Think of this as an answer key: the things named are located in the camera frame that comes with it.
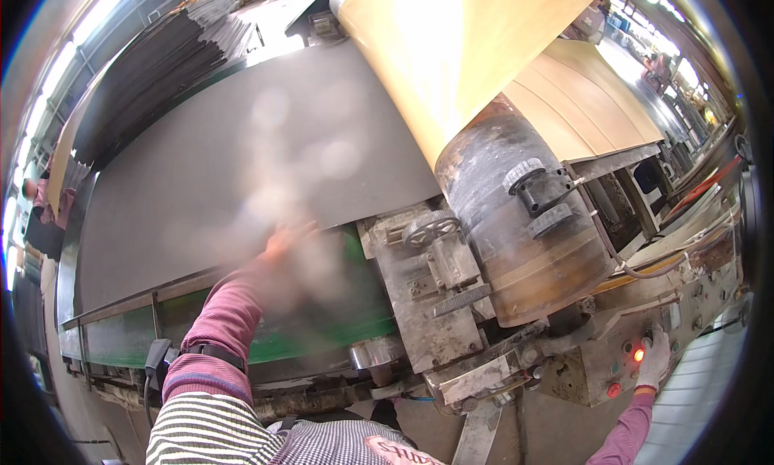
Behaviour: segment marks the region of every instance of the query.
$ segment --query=stacked boards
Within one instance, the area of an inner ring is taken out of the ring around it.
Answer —
[[[188,0],[138,34],[90,87],[77,128],[77,160],[104,169],[175,98],[254,44],[255,27],[229,12],[235,0]]]

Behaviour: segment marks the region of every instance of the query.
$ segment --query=control panel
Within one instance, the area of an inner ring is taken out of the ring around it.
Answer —
[[[685,346],[734,302],[735,262],[702,276],[649,305],[626,305],[594,316],[596,333],[569,353],[543,364],[541,392],[596,406],[633,388],[645,358],[643,338],[660,324],[670,337],[670,372]]]

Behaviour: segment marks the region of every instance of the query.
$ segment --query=paper sheet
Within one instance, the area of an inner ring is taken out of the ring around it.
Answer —
[[[443,147],[591,0],[345,0],[339,20],[434,169]]]
[[[634,94],[586,42],[556,39],[503,92],[559,161],[663,139]]]
[[[67,161],[70,159],[70,151],[73,150],[73,142],[75,141],[75,133],[78,130],[78,126],[81,125],[83,115],[86,113],[86,108],[89,103],[92,102],[92,96],[97,86],[102,81],[102,77],[108,71],[108,68],[113,64],[113,61],[119,54],[115,54],[111,60],[109,60],[102,69],[94,75],[92,82],[86,88],[86,92],[81,96],[81,100],[75,104],[73,112],[70,117],[64,122],[62,132],[59,134],[59,141],[56,142],[56,148],[53,150],[53,162],[51,163],[51,170],[49,176],[48,189],[46,190],[46,196],[49,202],[51,202],[51,209],[53,210],[54,218],[59,217],[59,195],[62,192],[62,182],[64,181],[64,172],[67,170]]]

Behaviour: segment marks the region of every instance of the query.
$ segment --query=red button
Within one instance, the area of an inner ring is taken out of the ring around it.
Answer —
[[[615,398],[621,392],[621,383],[613,383],[608,387],[608,397]]]

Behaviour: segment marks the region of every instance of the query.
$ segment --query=white work glove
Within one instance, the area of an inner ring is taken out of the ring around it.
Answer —
[[[659,324],[653,324],[653,343],[643,338],[645,356],[639,364],[637,386],[652,386],[659,390],[659,382],[666,376],[670,365],[670,337],[666,335]]]

